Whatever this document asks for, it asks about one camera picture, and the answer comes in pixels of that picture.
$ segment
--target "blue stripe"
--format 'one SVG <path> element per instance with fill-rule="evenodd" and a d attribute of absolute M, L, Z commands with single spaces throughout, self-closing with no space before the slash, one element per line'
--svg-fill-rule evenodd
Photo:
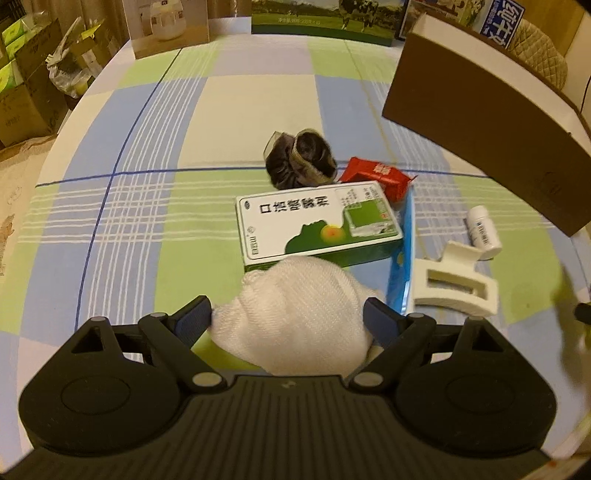
<path fill-rule="evenodd" d="M 121 157 L 123 156 L 123 151 L 125 149 L 125 146 L 127 145 L 127 142 L 129 141 L 129 139 L 131 137 L 131 134 L 134 131 L 134 128 L 135 128 L 135 126 L 137 125 L 137 123 L 139 121 L 139 117 L 141 117 L 142 113 L 144 113 L 144 110 L 148 106 L 148 103 L 150 102 L 150 100 L 152 99 L 152 97 L 154 96 L 154 93 L 156 92 L 156 89 L 158 88 L 158 85 L 160 85 L 160 83 L 162 83 L 162 81 L 164 80 L 164 77 L 166 76 L 166 74 L 168 73 L 168 71 L 170 70 L 170 68 L 173 66 L 174 61 L 177 59 L 178 55 L 182 51 L 183 51 L 183 49 L 180 49 L 177 52 L 177 54 L 173 58 L 173 61 L 170 62 L 170 65 L 168 65 L 168 67 L 166 68 L 165 72 L 160 77 L 160 80 L 158 81 L 158 83 L 156 84 L 156 86 L 154 87 L 154 89 L 152 90 L 152 92 L 150 93 L 148 99 L 145 101 L 144 106 L 139 111 L 138 116 L 135 118 L 134 124 L 131 126 L 131 129 L 129 129 L 129 132 L 127 134 L 127 137 L 125 137 L 125 141 L 123 142 L 123 146 L 121 147 L 121 150 L 119 150 L 119 155 L 117 155 L 117 161 L 115 162 L 115 165 L 113 166 L 113 172 L 111 172 L 109 183 L 107 184 L 107 188 L 105 190 L 105 197 L 103 198 L 103 202 L 102 202 L 102 204 L 100 206 L 99 215 L 96 218 L 95 229 L 92 232 L 92 237 L 90 238 L 90 244 L 88 245 L 88 253 L 86 254 L 86 261 L 84 263 L 84 270 L 82 271 L 82 279 L 80 281 L 80 291 L 78 292 L 78 304 L 76 306 L 76 323 L 74 324 L 74 331 L 78 330 L 78 322 L 79 322 L 79 318 L 80 318 L 80 305 L 82 303 L 82 291 L 84 290 L 84 281 L 85 281 L 85 278 L 86 278 L 86 271 L 88 270 L 88 263 L 90 261 L 90 252 L 92 250 L 93 244 L 95 243 L 96 232 L 99 229 L 100 218 L 102 217 L 103 211 L 105 210 L 105 205 L 106 205 L 106 202 L 107 202 L 107 197 L 109 196 L 109 191 L 111 190 L 111 185 L 113 185 L 113 180 L 115 178 L 115 172 L 117 171 L 117 166 L 119 166 L 119 162 L 121 161 Z"/>
<path fill-rule="evenodd" d="M 263 166 L 261 166 L 261 167 L 187 167 L 187 168 L 156 168 L 154 170 L 138 170 L 138 171 L 119 171 L 119 172 L 112 173 L 112 174 L 92 175 L 89 177 L 78 177 L 75 179 L 64 179 L 64 180 L 49 181 L 47 183 L 39 183 L 39 184 L 35 185 L 35 188 L 47 187 L 49 185 L 59 185 L 61 183 L 69 183 L 71 181 L 107 179 L 109 177 L 119 177 L 121 175 L 140 175 L 140 174 L 147 174 L 147 173 L 176 173 L 178 171 L 223 171 L 223 170 L 265 170 L 265 167 L 263 167 Z M 453 177 L 472 177 L 475 179 L 489 178 L 486 175 L 478 175 L 475 173 L 454 173 L 451 171 L 440 171 L 440 170 L 415 170 L 413 168 L 401 168 L 400 170 L 407 172 L 407 173 L 426 173 L 429 175 L 447 175 L 447 176 L 453 176 Z"/>

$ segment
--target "green and white box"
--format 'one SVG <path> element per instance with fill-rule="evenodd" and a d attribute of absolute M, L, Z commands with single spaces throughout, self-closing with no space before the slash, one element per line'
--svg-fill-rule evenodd
<path fill-rule="evenodd" d="M 379 183 L 363 181 L 238 197 L 245 270 L 291 255 L 348 267 L 388 258 L 402 231 Z"/>

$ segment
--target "green tissue pack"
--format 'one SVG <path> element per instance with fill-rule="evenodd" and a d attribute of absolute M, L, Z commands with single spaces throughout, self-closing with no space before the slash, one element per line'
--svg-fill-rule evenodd
<path fill-rule="evenodd" d="M 28 25 L 28 18 L 22 17 L 15 21 L 10 27 L 2 32 L 2 43 L 6 46 L 10 45 L 14 42 L 17 38 L 24 35 L 28 32 L 31 28 Z"/>
<path fill-rule="evenodd" d="M 0 92 L 19 86 L 22 83 L 17 62 L 12 61 L 0 69 Z"/>

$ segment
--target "white mesh cloth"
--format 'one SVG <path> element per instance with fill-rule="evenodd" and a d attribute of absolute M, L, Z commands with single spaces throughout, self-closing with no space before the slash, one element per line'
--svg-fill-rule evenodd
<path fill-rule="evenodd" d="M 273 375 L 347 377 L 371 345 L 362 318 L 369 297 L 383 300 L 331 262 L 291 257 L 245 274 L 240 295 L 215 308 L 210 334 Z"/>

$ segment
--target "plastic bag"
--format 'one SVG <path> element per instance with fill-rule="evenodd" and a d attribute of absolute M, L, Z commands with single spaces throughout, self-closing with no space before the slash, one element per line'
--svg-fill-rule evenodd
<path fill-rule="evenodd" d="M 88 81 L 92 77 L 89 69 L 81 69 L 76 63 L 74 55 L 70 53 L 70 46 L 85 30 L 82 17 L 76 18 L 66 35 L 61 39 L 55 52 L 47 57 L 49 78 L 58 90 L 71 96 L 80 98 L 88 88 Z"/>

